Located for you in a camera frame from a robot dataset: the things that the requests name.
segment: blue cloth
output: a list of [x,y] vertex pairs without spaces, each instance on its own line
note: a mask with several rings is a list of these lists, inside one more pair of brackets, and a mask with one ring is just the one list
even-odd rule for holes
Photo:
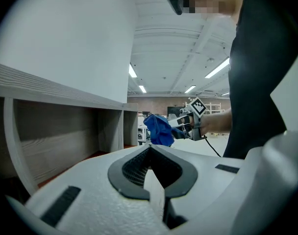
[[168,120],[162,116],[150,115],[144,120],[144,124],[150,131],[150,139],[153,144],[170,146],[174,143],[172,130],[181,132],[177,128],[172,128]]

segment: black cable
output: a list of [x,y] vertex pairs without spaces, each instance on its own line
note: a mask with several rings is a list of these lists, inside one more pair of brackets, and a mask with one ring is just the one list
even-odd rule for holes
[[207,141],[208,145],[212,148],[212,150],[214,150],[214,152],[221,158],[221,156],[219,155],[219,153],[217,153],[217,151],[215,150],[215,148],[212,147],[212,145],[209,143],[206,135],[203,135],[204,139]]

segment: human hand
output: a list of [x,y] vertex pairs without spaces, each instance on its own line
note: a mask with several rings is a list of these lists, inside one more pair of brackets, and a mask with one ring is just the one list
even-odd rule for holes
[[[192,116],[189,116],[189,123],[190,126],[194,127],[194,118]],[[209,115],[202,115],[200,118],[200,132],[201,135],[205,135],[210,131],[210,126],[211,126],[211,118]]]

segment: black mesh grille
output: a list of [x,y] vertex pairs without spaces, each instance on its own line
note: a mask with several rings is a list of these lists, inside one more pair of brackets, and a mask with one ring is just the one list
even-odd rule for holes
[[144,187],[149,166],[163,188],[173,184],[182,175],[182,168],[177,163],[152,149],[127,161],[122,167],[123,175],[135,185]]
[[126,162],[123,167],[123,175],[135,185],[144,187],[145,176],[149,168],[148,150],[143,151],[133,159]]

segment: white wall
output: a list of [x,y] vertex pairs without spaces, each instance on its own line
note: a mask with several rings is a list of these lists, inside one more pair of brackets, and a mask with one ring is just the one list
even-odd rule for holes
[[126,102],[134,0],[19,0],[0,27],[0,63]]

